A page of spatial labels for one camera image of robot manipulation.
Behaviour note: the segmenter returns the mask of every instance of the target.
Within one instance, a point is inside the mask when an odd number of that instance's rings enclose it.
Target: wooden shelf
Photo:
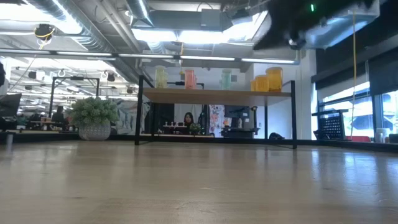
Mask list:
[[[287,100],[291,96],[290,93],[171,88],[144,88],[144,95],[155,103],[234,106],[269,106]]]

